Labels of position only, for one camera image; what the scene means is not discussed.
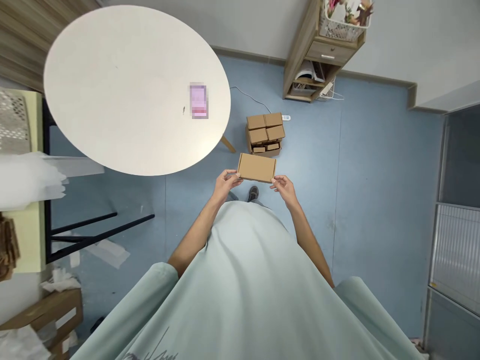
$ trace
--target wall baseboard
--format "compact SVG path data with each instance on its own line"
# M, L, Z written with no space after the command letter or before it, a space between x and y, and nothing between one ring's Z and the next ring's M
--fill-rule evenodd
M230 48L220 47L220 46L211 46L213 51L219 56L225 56L229 58L236 58L242 60L254 61L257 63L272 64L277 66L285 66L285 59L278 57L270 57L265 55L259 55L252 52L234 50ZM447 111L432 109L427 107L415 106L415 101L417 98L417 84L415 82L403 81L391 79L388 77L368 75L354 71L341 70L338 73L338 76L349 79L362 80L367 82L374 82L378 84L394 85L402 88L408 89L408 98L407 98L407 109L420 111L425 113L433 114L446 114Z

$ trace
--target yellow board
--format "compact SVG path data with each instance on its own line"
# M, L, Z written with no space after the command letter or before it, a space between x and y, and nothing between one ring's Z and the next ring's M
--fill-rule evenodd
M8 91L22 95L25 100L32 152L43 152L42 95L34 91ZM15 223L20 259L15 273L39 273L45 269L44 202L33 202L25 210L5 211L3 215Z

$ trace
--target cardboard box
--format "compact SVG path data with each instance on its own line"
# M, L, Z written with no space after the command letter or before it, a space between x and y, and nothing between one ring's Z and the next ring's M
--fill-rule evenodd
M0 330L19 329L30 324L37 332L47 324L54 322L56 336L51 343L56 345L68 337L83 319L82 292L80 289L65 290L51 293L0 325Z
M269 127L266 129L268 141L281 140L285 137L284 126Z
M278 148L275 149L275 150L266 150L265 152L255 152L254 153L253 148L252 148L252 144L250 143L250 135L249 135L248 126L245 126L245 132L246 132L246 146L247 146L248 152L250 154L255 154L255 155L263 156L263 157L267 157L267 158L271 158L271 157L280 155L280 150L282 149L282 142L281 141L275 143L275 144L278 144Z
M246 124L248 125L248 130L264 128L265 116L264 115L247 116Z
M48 351L51 352L52 360L70 359L70 336L65 337L59 343L52 346Z
M282 120L282 113L276 112L273 114L265 114L263 115L265 118L265 127L272 128L275 126L283 125L284 121Z
M266 146L267 150L275 150L275 149L280 149L280 143L274 143Z
M261 183L272 182L276 167L276 159L246 153L241 153L238 161L238 172L241 179L255 180Z
M267 135L267 129L264 127L256 130L249 130L248 137L250 138L250 143L252 145L261 144L269 140Z

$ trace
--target round white table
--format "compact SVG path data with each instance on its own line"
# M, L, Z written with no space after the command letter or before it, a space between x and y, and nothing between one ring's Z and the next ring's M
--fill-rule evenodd
M78 18L53 43L43 80L67 139L119 172L175 173L224 140L230 87L219 58L158 10L109 6ZM208 119L192 118L191 83L207 88Z

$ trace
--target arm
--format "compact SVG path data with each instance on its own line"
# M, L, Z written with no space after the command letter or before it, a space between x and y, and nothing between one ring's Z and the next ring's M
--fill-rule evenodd
M242 183L243 180L239 179L240 174L236 172L237 170L224 170L217 177L213 195L168 259L168 264L176 269L179 278L207 243L215 217L227 200L229 191Z
M276 192L280 193L282 199L285 201L287 209L290 211L293 226L295 226L296 241L298 242L298 245L300 245L303 251L307 254L311 262L325 278L326 282L334 288L335 285L332 280L329 266L297 199L294 184L284 175L275 176L275 178L271 180L271 183L272 185L270 186L270 189L275 189Z

